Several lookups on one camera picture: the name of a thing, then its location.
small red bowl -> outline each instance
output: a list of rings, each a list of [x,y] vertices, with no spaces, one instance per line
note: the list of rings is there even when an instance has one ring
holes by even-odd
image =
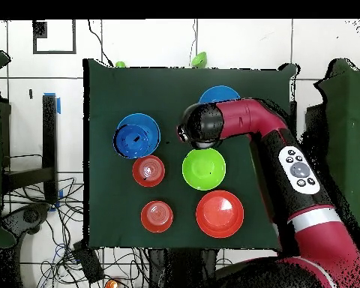
[[[132,174],[139,185],[154,187],[164,178],[164,164],[158,157],[153,155],[141,157],[134,162]]]
[[[173,212],[169,205],[162,201],[151,201],[141,211],[141,223],[153,233],[169,229],[173,221]]]

floor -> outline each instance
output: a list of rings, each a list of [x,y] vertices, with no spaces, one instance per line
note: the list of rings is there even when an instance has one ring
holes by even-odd
[[[207,52],[208,68],[278,68],[286,62],[296,63],[301,71],[291,99],[298,104],[298,135],[304,130],[304,114],[309,106],[323,99],[313,84],[322,79],[329,62],[348,58],[360,68],[360,20],[342,19],[148,19],[90,20],[91,30],[103,41],[103,52],[115,64],[127,66],[189,67],[196,52]],[[37,39],[37,51],[70,51],[73,46],[70,20],[47,20],[47,38]],[[59,187],[68,194],[70,184],[77,192],[70,204],[83,207],[83,69],[82,59],[107,62],[101,45],[89,31],[88,20],[76,21],[76,54],[33,54],[32,21],[0,21],[0,50],[11,58],[0,70],[0,93],[12,105],[10,151],[12,156],[42,153],[41,96],[55,93],[61,101],[58,114],[58,178]],[[12,158],[12,170],[41,166],[38,156]],[[30,196],[40,196],[30,191]],[[4,213],[19,208],[24,199],[12,193],[5,197]],[[82,215],[61,207],[74,215],[67,222],[71,241],[83,237]],[[39,233],[27,235],[22,246],[21,270],[25,288],[40,287],[43,273],[56,263],[59,251],[53,239],[62,243],[62,223],[56,211],[47,218]],[[99,259],[110,277],[136,276],[138,268],[131,265],[131,249],[104,248]],[[217,267],[240,260],[275,255],[271,250],[221,250]],[[83,277],[74,271],[76,279]],[[54,288],[104,288],[104,281],[89,286],[82,281],[76,286],[58,283]],[[122,280],[131,287],[128,279]],[[142,279],[133,281],[140,288]],[[52,288],[50,283],[44,288]]]

blue bowl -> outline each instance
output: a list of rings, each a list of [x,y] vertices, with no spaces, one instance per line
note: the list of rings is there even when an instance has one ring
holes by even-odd
[[[199,103],[214,103],[216,101],[231,101],[240,99],[240,95],[228,86],[214,86],[206,90]]]
[[[142,157],[150,155],[156,150],[160,143],[160,129],[156,121],[146,114],[136,113],[125,117],[120,121],[117,128],[123,125],[137,125],[141,127],[148,137],[148,149]]]
[[[140,158],[149,147],[148,136],[140,126],[124,124],[118,127],[113,136],[113,147],[124,158]]]

red bowl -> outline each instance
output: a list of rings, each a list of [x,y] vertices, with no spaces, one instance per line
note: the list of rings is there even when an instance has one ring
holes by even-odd
[[[244,208],[237,196],[216,190],[202,197],[196,209],[196,221],[207,235],[223,239],[235,234],[244,220]]]
[[[141,157],[134,162],[132,174],[139,185],[154,187],[164,178],[164,164],[158,157],[153,155]]]
[[[169,205],[162,201],[151,201],[141,211],[141,223],[153,233],[169,229],[173,221],[173,212]]]

table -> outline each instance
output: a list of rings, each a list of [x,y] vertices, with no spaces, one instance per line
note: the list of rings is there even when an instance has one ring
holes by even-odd
[[[217,189],[234,193],[244,206],[244,223],[229,238],[212,238],[198,227],[197,203],[207,193],[186,184],[182,161],[191,150],[179,142],[176,126],[182,113],[212,86],[235,89],[242,98],[271,99],[290,113],[290,80],[294,64],[279,70],[184,69],[165,67],[112,68],[83,61],[85,85],[84,138],[89,141],[84,160],[88,178],[89,240],[96,247],[140,248],[279,248],[269,223],[246,136],[227,139],[217,148],[226,161],[226,176]],[[145,113],[159,125],[161,142],[154,155],[164,163],[166,175],[156,187],[138,185],[132,176],[134,160],[116,154],[113,134],[131,113]],[[163,200],[174,213],[163,233],[148,232],[140,221],[143,206]]]

